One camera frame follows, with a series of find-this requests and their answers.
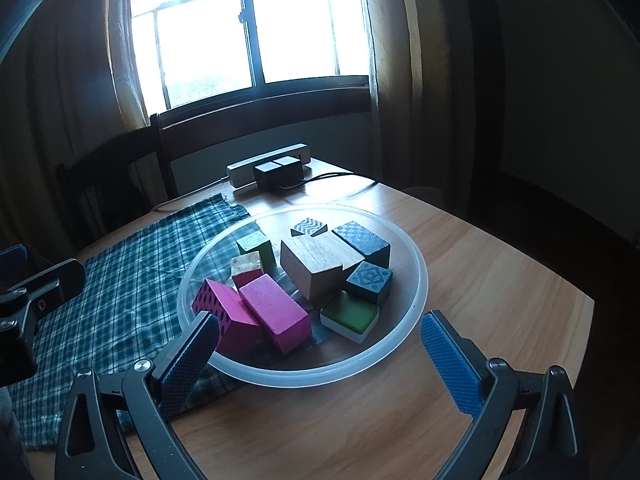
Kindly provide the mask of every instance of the red block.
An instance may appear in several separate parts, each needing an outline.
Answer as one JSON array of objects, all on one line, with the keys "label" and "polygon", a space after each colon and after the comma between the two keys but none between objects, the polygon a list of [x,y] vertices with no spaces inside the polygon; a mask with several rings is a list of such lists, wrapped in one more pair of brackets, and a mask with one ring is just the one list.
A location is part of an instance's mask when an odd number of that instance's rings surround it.
[{"label": "red block", "polygon": [[246,354],[262,335],[262,325],[230,286],[204,280],[191,308],[194,314],[206,310],[218,318],[219,354],[228,357]]},{"label": "red block", "polygon": [[309,314],[268,274],[241,287],[239,292],[283,354],[311,337]]}]

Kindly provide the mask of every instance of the window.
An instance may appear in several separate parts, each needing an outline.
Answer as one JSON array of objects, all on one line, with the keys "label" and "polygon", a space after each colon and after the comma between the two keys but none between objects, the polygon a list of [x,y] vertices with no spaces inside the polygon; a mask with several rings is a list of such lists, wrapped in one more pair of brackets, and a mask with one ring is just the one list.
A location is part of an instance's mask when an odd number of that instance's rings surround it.
[{"label": "window", "polygon": [[362,0],[131,0],[149,114],[273,82],[367,75]]}]

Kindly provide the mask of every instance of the natural wood block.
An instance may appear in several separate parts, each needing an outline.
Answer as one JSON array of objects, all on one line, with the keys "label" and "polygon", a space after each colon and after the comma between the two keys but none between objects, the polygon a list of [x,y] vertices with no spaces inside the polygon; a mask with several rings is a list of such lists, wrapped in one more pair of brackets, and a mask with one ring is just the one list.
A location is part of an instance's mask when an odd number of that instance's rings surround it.
[{"label": "natural wood block", "polygon": [[309,235],[283,238],[280,265],[309,301],[340,289],[342,264]]},{"label": "natural wood block", "polygon": [[265,272],[269,272],[276,264],[276,258],[273,256],[273,247],[271,241],[264,235],[262,231],[255,231],[239,240],[236,240],[240,254],[260,253],[260,261]]},{"label": "natural wood block", "polygon": [[193,313],[211,312],[220,323],[216,352],[229,357],[247,353],[262,335],[262,325],[230,286],[204,280],[191,303]]},{"label": "natural wood block", "polygon": [[326,230],[327,227],[324,222],[313,220],[312,218],[305,218],[302,222],[298,222],[291,228],[291,236],[318,236],[319,234],[325,233]]},{"label": "natural wood block", "polygon": [[342,276],[345,280],[364,261],[362,254],[332,232],[319,234],[314,237],[314,241],[342,264]]},{"label": "natural wood block", "polygon": [[231,258],[231,279],[234,280],[236,288],[245,286],[263,274],[264,269],[258,251]]},{"label": "natural wood block", "polygon": [[309,314],[263,274],[240,288],[240,296],[260,319],[283,354],[311,337]]},{"label": "natural wood block", "polygon": [[362,262],[344,282],[342,288],[363,300],[381,306],[389,295],[391,277],[388,269]]},{"label": "natural wood block", "polygon": [[379,313],[374,304],[342,290],[320,310],[320,322],[353,342],[362,343],[378,322]]},{"label": "natural wood block", "polygon": [[362,254],[370,264],[385,267],[385,269],[389,266],[391,245],[377,234],[357,222],[343,224],[335,228],[334,233]]}]

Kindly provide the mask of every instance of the pink block with black dots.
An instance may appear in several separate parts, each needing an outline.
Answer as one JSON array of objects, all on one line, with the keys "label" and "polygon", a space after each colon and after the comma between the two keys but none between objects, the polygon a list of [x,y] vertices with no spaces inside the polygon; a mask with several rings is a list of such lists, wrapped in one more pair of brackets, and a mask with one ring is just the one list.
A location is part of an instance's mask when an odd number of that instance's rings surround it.
[{"label": "pink block with black dots", "polygon": [[262,335],[262,325],[230,286],[204,280],[191,303],[193,313],[206,310],[220,322],[220,341],[216,352],[236,357],[246,354]]}]

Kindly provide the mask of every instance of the metal screw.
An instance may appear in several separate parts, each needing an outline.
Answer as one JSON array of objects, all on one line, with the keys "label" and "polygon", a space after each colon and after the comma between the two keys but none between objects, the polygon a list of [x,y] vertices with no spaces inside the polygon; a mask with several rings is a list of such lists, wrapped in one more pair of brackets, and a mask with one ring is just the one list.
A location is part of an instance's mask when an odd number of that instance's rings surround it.
[{"label": "metal screw", "polygon": [[15,319],[5,319],[2,323],[0,323],[0,330],[9,330],[17,324],[18,322]]},{"label": "metal screw", "polygon": [[142,359],[133,365],[133,369],[137,372],[146,372],[151,368],[151,361],[149,359]]},{"label": "metal screw", "polygon": [[498,368],[504,368],[507,365],[504,359],[500,359],[499,357],[492,357],[489,359],[489,366],[493,370],[497,370]]}]

